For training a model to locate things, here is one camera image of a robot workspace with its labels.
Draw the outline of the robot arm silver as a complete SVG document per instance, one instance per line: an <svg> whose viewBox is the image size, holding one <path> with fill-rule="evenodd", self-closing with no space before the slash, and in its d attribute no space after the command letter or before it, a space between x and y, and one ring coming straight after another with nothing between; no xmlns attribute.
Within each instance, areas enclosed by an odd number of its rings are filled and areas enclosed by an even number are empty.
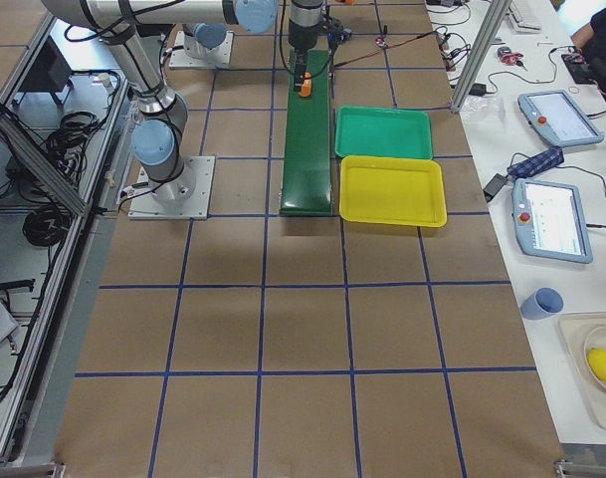
<svg viewBox="0 0 606 478"><path fill-rule="evenodd" d="M187 107L177 103L175 92L162 78L162 68L147 57L137 27L224 24L263 33L274 25L279 9L277 1L45 1L43 5L69 25L89 29L103 39L125 73L140 112L166 123L171 143L169 157L161 161L166 170L146 168L149 180L156 184L173 181L182 173L179 115Z"/></svg>
<svg viewBox="0 0 606 478"><path fill-rule="evenodd" d="M225 24L183 24L184 49L192 56L197 52L210 52L221 47L229 31ZM328 51L331 56L339 46L351 38L352 31L338 19L322 17L310 27L303 27L292 19L289 20L289 44L296 50L311 50L315 47L319 35L327 38Z"/></svg>

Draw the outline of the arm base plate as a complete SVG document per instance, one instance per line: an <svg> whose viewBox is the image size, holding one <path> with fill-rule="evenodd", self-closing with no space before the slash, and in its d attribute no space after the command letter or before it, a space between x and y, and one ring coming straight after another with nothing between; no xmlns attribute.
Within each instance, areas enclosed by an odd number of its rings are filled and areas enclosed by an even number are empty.
<svg viewBox="0 0 606 478"><path fill-rule="evenodd" d="M205 220L209 212L215 157L183 156L182 174L152 192L156 183L134 193L127 216L132 220Z"/></svg>
<svg viewBox="0 0 606 478"><path fill-rule="evenodd" d="M230 68L234 33L228 31L225 40L213 49L207 49L183 31L177 33L169 57L171 70Z"/></svg>

